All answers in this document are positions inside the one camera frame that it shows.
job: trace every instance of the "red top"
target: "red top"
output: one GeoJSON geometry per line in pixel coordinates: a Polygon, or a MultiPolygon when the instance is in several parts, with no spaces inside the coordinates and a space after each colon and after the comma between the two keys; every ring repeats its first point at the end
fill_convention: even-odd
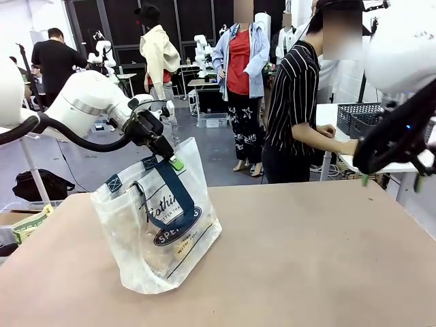
{"type": "MultiPolygon", "coordinates": [[[[169,83],[171,82],[171,74],[168,70],[163,70],[163,83],[169,83]]],[[[149,76],[149,85],[153,85],[153,81],[151,80],[151,77],[149,76]]]]}
{"type": "Polygon", "coordinates": [[[250,35],[249,31],[238,32],[230,41],[230,62],[227,72],[227,87],[233,93],[240,95],[250,94],[249,75],[243,73],[250,62],[250,35]]]}

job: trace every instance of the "oval logo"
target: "oval logo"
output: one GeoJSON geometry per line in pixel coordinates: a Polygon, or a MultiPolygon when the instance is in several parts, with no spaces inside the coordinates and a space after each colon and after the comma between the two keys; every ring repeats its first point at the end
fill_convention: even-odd
{"type": "MultiPolygon", "coordinates": [[[[181,213],[180,215],[175,217],[172,221],[179,218],[181,215],[183,214],[181,213]]],[[[193,219],[189,225],[185,226],[184,228],[179,228],[177,230],[160,230],[159,233],[157,233],[155,236],[155,240],[154,240],[155,245],[157,247],[164,247],[165,245],[171,244],[174,241],[178,240],[180,237],[185,235],[187,231],[192,228],[192,226],[196,224],[196,222],[198,221],[201,215],[202,215],[202,209],[197,206],[194,207],[193,219]]]]}

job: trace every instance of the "gray floor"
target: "gray floor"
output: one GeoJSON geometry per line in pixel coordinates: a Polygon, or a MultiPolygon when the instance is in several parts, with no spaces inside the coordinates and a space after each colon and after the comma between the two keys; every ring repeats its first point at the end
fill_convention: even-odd
{"type": "MultiPolygon", "coordinates": [[[[252,178],[248,172],[235,173],[233,133],[229,128],[197,128],[196,117],[192,117],[186,102],[176,101],[176,115],[181,140],[190,136],[196,138],[200,150],[204,173],[208,186],[259,184],[260,178],[252,178]]],[[[109,143],[119,138],[116,132],[90,134],[88,140],[97,143],[109,143]]],[[[76,180],[89,191],[96,190],[109,176],[150,155],[148,149],[133,144],[113,153],[94,153],[79,148],[72,143],[60,143],[76,180]]],[[[32,158],[38,168],[51,172],[73,182],[67,164],[62,158],[57,141],[49,137],[39,140],[29,139],[32,158]]],[[[24,202],[15,197],[12,187],[16,175],[28,170],[28,164],[18,141],[0,146],[0,209],[11,202],[24,202]]]]}

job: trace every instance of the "black bag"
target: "black bag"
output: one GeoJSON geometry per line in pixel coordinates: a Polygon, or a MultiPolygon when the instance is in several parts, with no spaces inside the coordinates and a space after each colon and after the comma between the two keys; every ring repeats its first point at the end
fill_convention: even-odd
{"type": "MultiPolygon", "coordinates": [[[[42,182],[46,187],[48,198],[52,201],[64,200],[68,196],[68,191],[74,190],[75,184],[59,177],[45,169],[38,170],[42,182]]],[[[15,178],[16,186],[12,189],[19,198],[30,202],[42,201],[41,195],[33,180],[32,173],[23,172],[15,178]]]]}

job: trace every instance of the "striped shirt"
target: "striped shirt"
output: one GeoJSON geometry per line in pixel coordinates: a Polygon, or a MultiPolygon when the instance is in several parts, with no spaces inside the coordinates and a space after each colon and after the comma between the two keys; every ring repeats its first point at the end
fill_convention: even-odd
{"type": "Polygon", "coordinates": [[[314,153],[314,148],[292,137],[292,126],[308,123],[316,129],[319,79],[315,49],[305,41],[296,42],[277,67],[266,132],[269,145],[295,156],[314,153]]]}

